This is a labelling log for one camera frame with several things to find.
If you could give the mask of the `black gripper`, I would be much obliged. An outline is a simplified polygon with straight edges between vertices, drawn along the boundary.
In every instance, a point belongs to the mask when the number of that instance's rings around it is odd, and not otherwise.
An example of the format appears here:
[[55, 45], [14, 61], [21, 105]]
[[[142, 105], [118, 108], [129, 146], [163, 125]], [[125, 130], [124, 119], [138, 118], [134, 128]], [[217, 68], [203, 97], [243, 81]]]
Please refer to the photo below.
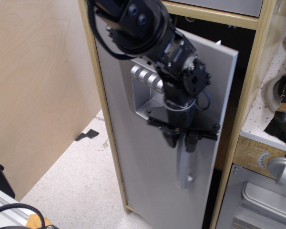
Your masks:
[[210, 116], [195, 107], [195, 104], [183, 109], [173, 109], [167, 105], [147, 110], [148, 124], [157, 126], [172, 148], [176, 147], [181, 133], [186, 134], [186, 151], [195, 151], [202, 138], [217, 140], [220, 125]]

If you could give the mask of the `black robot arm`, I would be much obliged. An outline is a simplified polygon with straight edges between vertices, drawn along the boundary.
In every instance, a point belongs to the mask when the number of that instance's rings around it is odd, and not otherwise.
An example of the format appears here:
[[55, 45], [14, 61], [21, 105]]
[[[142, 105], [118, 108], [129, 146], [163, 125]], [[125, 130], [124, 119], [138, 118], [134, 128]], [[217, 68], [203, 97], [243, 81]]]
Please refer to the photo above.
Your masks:
[[202, 114], [198, 96], [210, 84], [210, 74], [195, 47], [173, 25], [159, 0], [89, 0], [88, 20], [102, 47], [114, 58], [143, 58], [163, 84], [141, 78], [163, 93], [164, 104], [148, 107], [148, 124], [159, 127], [169, 146], [177, 143], [187, 152], [198, 140], [216, 140], [219, 124]]

